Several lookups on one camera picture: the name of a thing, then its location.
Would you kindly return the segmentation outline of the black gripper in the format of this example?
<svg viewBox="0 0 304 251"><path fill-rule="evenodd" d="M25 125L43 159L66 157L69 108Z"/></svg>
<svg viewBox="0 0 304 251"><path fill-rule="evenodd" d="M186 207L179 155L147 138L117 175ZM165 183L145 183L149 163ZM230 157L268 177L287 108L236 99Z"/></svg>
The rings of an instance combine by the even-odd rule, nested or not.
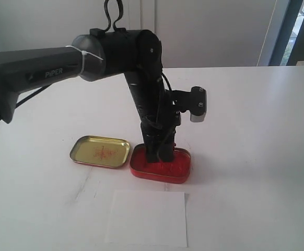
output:
<svg viewBox="0 0 304 251"><path fill-rule="evenodd" d="M174 159L174 138L176 127L180 125L180 115L172 89L165 88L164 83L167 82L158 78L155 81L144 80L138 85L138 114L148 163L172 162Z"/></svg>

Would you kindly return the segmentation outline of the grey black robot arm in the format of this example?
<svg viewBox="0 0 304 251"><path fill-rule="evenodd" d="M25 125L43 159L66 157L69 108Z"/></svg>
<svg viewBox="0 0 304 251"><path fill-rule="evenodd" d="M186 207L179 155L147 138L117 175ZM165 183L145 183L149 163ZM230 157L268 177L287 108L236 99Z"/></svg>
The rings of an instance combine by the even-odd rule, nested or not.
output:
<svg viewBox="0 0 304 251"><path fill-rule="evenodd" d="M0 52L0 120L12 121L24 92L76 76L93 82L123 74L141 119L147 161L171 162L180 118L162 80L161 53L149 30L99 29L66 47Z"/></svg>

